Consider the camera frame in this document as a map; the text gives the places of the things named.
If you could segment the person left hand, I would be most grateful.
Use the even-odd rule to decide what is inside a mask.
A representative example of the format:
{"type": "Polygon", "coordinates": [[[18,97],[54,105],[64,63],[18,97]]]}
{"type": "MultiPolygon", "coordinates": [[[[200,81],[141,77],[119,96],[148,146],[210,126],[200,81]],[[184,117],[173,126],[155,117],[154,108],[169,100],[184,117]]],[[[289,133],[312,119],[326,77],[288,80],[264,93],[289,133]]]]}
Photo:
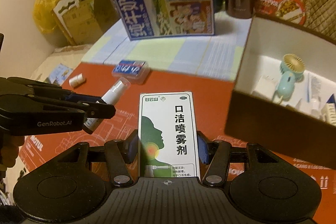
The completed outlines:
{"type": "Polygon", "coordinates": [[[7,168],[15,166],[19,148],[24,145],[25,137],[1,134],[1,139],[1,171],[6,171],[7,168]]]}

